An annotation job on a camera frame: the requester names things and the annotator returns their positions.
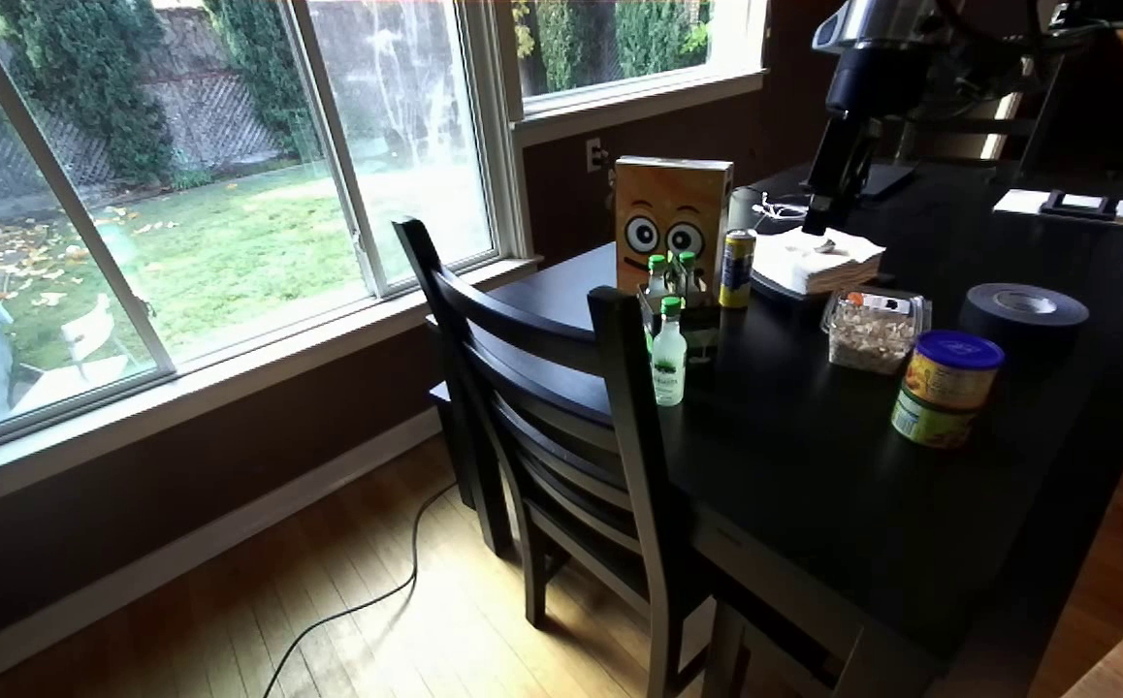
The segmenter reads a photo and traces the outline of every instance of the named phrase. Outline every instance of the black tape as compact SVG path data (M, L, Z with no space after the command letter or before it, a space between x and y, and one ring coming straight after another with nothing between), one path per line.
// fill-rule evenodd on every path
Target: black tape
M1088 306L1057 291L983 283L966 292L959 325L1011 350L1061 349L1088 319Z

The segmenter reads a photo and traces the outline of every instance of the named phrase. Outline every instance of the glass pane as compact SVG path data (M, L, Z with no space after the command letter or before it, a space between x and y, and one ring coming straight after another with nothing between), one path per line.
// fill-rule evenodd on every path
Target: glass pane
M511 0L522 97L707 62L711 0Z
M0 56L175 361L367 296L279 3L0 0Z
M449 0L309 3L389 282L412 277L393 218L428 226L441 261L492 250Z
M0 421L154 368L0 110Z

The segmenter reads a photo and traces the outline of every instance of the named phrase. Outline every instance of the grass lawn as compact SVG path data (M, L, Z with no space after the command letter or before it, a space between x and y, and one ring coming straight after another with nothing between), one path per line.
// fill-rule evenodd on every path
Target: grass lawn
M439 168L360 177L374 238L390 279L410 275L387 221L422 218L442 258L487 248L482 194L472 176ZM97 229L175 360L272 330L366 296L335 185L322 163L93 210ZM70 361L62 324L95 307L109 284L61 215L0 222L0 300L15 360L48 370ZM113 304L118 339L146 361L130 319ZM116 353L112 343L93 359Z

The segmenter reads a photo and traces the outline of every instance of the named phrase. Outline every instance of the clear container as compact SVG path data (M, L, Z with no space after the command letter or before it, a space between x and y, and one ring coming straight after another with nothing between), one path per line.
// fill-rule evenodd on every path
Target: clear container
M852 286L828 299L821 329L828 361L840 367L893 374L933 327L933 304L916 293Z

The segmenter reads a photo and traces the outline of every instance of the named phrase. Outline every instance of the cartoon face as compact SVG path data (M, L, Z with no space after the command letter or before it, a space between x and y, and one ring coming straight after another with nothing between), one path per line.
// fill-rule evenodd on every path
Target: cartoon face
M668 252L695 252L697 275L712 278L725 175L704 168L619 163L619 287L632 291L647 282L647 258Z

